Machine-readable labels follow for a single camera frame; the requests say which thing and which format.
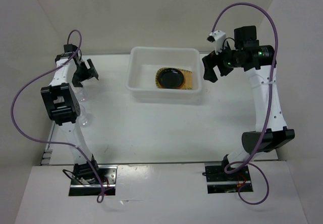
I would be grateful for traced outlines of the woven bamboo tray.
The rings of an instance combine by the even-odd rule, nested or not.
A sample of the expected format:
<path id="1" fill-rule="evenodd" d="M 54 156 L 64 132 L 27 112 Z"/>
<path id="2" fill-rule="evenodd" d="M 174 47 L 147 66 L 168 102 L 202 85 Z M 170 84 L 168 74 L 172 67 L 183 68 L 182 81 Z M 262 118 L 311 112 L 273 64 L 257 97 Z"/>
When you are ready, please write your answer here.
<path id="1" fill-rule="evenodd" d="M 160 84 L 157 82 L 157 76 L 163 69 L 166 69 L 166 68 L 160 68 L 157 71 L 156 75 L 155 75 L 156 87 L 160 88 L 160 89 L 166 89 L 166 88 L 162 88 L 160 86 Z M 189 70 L 185 70 L 185 69 L 178 69 L 178 70 L 181 71 L 184 74 L 184 78 L 185 78 L 184 84 L 178 89 L 180 89 L 180 90 L 191 90 L 192 89 L 192 72 L 189 71 Z"/>

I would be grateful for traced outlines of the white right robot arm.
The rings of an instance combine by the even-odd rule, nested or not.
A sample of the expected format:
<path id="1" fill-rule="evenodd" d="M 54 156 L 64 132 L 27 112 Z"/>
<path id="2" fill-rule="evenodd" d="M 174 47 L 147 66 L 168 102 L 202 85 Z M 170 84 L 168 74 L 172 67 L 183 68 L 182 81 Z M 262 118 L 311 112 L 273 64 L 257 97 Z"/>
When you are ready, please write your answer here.
<path id="1" fill-rule="evenodd" d="M 276 50 L 271 45 L 260 45 L 255 26 L 234 30 L 234 48 L 230 48 L 226 33 L 220 30 L 209 34 L 214 50 L 203 57 L 203 78 L 215 83 L 218 77 L 229 75 L 235 68 L 246 73 L 254 98 L 256 125 L 254 131 L 244 132 L 242 146 L 222 160 L 221 174 L 226 180 L 234 179 L 246 163 L 260 153 L 267 153 L 285 145 L 295 137 L 287 126 L 277 90 Z"/>

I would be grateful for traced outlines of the clear plastic cup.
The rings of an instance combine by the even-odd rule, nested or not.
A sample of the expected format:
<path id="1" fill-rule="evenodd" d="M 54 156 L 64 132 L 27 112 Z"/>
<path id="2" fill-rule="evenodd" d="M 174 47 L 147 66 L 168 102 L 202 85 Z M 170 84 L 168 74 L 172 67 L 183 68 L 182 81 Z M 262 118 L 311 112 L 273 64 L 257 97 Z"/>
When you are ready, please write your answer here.
<path id="1" fill-rule="evenodd" d="M 86 109 L 83 105 L 80 105 L 79 123 L 83 127 L 86 127 L 87 125 L 89 125 L 89 119 L 87 116 L 87 112 L 86 112 Z"/>
<path id="2" fill-rule="evenodd" d="M 75 88 L 75 96 L 79 102 L 84 102 L 87 99 L 87 91 L 85 87 Z"/>

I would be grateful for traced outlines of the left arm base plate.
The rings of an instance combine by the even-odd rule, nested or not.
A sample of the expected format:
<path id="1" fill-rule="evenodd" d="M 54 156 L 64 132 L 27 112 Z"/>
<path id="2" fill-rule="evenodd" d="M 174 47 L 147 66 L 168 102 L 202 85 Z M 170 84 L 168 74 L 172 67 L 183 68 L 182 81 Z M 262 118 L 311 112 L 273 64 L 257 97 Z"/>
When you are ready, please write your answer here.
<path id="1" fill-rule="evenodd" d="M 105 196 L 115 196 L 117 182 L 116 165 L 99 165 L 98 174 L 104 187 Z M 100 193 L 100 184 L 96 178 L 85 180 L 76 177 L 71 171 L 63 170 L 70 179 L 69 196 L 97 196 Z"/>

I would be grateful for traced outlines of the black round dish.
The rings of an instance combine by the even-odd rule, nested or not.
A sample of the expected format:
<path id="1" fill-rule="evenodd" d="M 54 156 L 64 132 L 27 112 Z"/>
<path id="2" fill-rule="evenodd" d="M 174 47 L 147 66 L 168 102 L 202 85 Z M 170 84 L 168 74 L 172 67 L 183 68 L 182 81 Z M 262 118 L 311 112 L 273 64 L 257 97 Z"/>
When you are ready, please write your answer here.
<path id="1" fill-rule="evenodd" d="M 184 84 L 184 80 L 184 74 L 175 68 L 163 69 L 157 76 L 157 82 L 166 89 L 178 89 Z"/>

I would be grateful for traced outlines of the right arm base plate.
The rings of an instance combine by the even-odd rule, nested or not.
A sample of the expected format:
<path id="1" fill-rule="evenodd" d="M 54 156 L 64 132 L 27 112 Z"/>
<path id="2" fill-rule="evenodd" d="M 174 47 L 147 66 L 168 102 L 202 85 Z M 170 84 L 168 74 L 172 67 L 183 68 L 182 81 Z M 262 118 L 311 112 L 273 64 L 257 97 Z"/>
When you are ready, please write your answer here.
<path id="1" fill-rule="evenodd" d="M 241 171 L 232 175 L 224 172 L 221 162 L 205 163 L 202 175 L 206 178 L 208 194 L 253 192 L 249 168 L 245 166 Z"/>

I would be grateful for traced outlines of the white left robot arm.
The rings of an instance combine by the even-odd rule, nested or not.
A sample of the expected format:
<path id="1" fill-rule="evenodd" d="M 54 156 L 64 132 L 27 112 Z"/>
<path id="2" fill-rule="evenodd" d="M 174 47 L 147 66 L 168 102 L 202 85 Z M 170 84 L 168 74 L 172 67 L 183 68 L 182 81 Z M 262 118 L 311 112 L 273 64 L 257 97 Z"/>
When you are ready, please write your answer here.
<path id="1" fill-rule="evenodd" d="M 57 55 L 55 59 L 58 70 L 50 84 L 42 87 L 40 93 L 49 118 L 60 127 L 67 142 L 72 144 L 70 150 L 74 167 L 71 177 L 80 184 L 97 184 L 100 170 L 82 134 L 79 123 L 81 107 L 73 89 L 82 88 L 85 80 L 98 80 L 99 75 L 92 60 L 84 62 L 80 52 L 64 65 L 76 50 L 76 45 L 64 45 L 64 53 Z"/>

